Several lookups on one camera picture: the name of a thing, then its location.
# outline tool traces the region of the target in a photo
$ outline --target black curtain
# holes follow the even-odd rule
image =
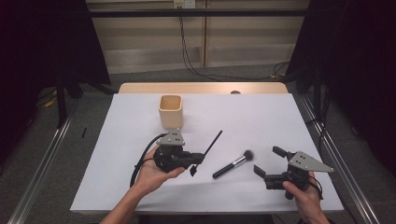
[[[309,8],[333,8],[334,14],[304,19],[287,75],[311,64],[296,76],[298,91],[306,92],[319,72],[373,154],[396,176],[396,2],[312,0]]]
[[[0,162],[58,74],[74,97],[79,82],[110,84],[92,19],[54,13],[72,11],[88,11],[85,1],[0,1]]]

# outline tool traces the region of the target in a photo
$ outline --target metal rail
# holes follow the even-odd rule
[[[35,202],[35,197],[41,189],[41,186],[44,181],[44,177],[46,176],[48,170],[50,169],[50,165],[56,155],[58,148],[60,147],[62,141],[64,140],[64,136],[66,135],[67,129],[69,128],[71,119],[75,114],[78,107],[79,100],[76,100],[72,104],[72,108],[70,110],[70,114],[67,117],[66,121],[62,125],[60,129],[55,132],[55,135],[52,138],[52,141],[49,144],[49,147],[44,155],[44,158],[40,162],[37,170],[35,171],[35,175],[29,183],[26,191],[23,193],[20,201],[18,202],[17,207],[12,213],[7,224],[22,224],[26,220],[30,209],[32,208],[33,203]]]
[[[311,119],[314,119],[315,113],[313,111],[313,105],[311,101],[306,96],[302,97],[302,101],[306,111],[308,112],[309,117]],[[363,217],[365,223],[379,223],[372,206],[362,192],[352,173],[350,173],[349,169],[347,168],[347,165],[344,162],[341,154],[339,153],[334,141],[330,137],[329,133],[326,130],[323,130],[323,124],[320,122],[315,122],[315,128],[318,131],[319,135],[321,132],[323,132],[323,144],[327,149],[330,157],[332,158],[336,170],[339,172],[342,180],[344,181],[344,184],[346,185],[350,196],[358,207],[359,212],[361,213],[361,216]]]

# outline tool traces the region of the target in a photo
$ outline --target black cable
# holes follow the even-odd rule
[[[303,73],[306,70],[308,70],[308,68],[310,66],[311,66],[310,64],[300,66],[294,72],[289,73],[287,76],[282,77],[278,82],[282,82],[282,83],[291,82],[291,81],[295,80],[297,78],[297,76],[299,76],[301,73]]]
[[[276,65],[274,65],[274,70],[273,70],[274,79],[273,79],[273,82],[276,82],[276,74],[280,71],[280,69],[282,69],[288,63],[289,62],[283,62],[283,63],[277,63]]]
[[[134,182],[136,181],[137,173],[139,172],[140,167],[141,167],[141,166],[143,165],[143,163],[145,162],[144,159],[145,159],[146,153],[149,151],[151,145],[152,145],[155,141],[157,141],[157,139],[162,138],[162,137],[164,137],[164,136],[166,136],[166,135],[167,135],[167,133],[162,133],[162,134],[156,136],[154,139],[152,139],[150,143],[148,143],[148,146],[146,147],[145,151],[143,152],[142,156],[140,157],[139,162],[138,162],[137,165],[134,167],[134,173],[133,173],[132,176],[131,176],[131,183],[130,183],[129,187],[131,187],[131,186],[134,184]]]
[[[189,53],[187,52],[187,45],[186,45],[186,39],[184,37],[184,24],[183,24],[183,18],[182,17],[179,17],[179,23],[180,23],[180,32],[181,32],[181,45],[182,45],[182,50],[183,50],[183,61],[184,61],[184,65],[189,70],[189,72],[191,72],[191,73],[193,73],[193,74],[195,74],[197,76],[206,77],[206,78],[218,81],[218,82],[221,82],[221,80],[213,78],[213,77],[227,77],[227,78],[235,78],[235,79],[250,80],[250,81],[260,81],[260,80],[265,80],[267,78],[272,77],[272,76],[266,76],[266,77],[231,77],[231,76],[201,74],[201,73],[199,73],[192,66],[191,61],[190,61],[190,57],[189,57]]]
[[[327,111],[329,110],[330,107],[330,94],[329,94],[329,89],[326,88],[325,95],[324,95],[324,101],[323,101],[323,107],[320,112],[320,117],[322,119],[322,127],[320,130],[320,135],[318,139],[318,153],[319,156],[322,158],[322,150],[321,150],[321,140],[324,136],[324,133],[326,132],[326,120],[327,120]]]
[[[313,176],[309,176],[309,177],[311,177],[312,179],[314,179],[318,183],[319,187],[317,185],[311,183],[310,181],[308,182],[309,185],[311,185],[312,187],[314,187],[318,191],[319,199],[323,200],[323,188],[322,188],[320,182],[316,178],[314,178]]]

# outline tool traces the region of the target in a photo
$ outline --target wooden table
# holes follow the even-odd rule
[[[288,93],[280,82],[140,82],[124,83],[120,93]]]

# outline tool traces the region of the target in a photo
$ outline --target wall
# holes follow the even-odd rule
[[[87,0],[89,9],[173,8],[172,1]],[[197,8],[306,8],[308,0],[202,1]],[[110,74],[184,68],[179,18],[93,19]],[[303,18],[183,18],[191,64],[290,60]]]

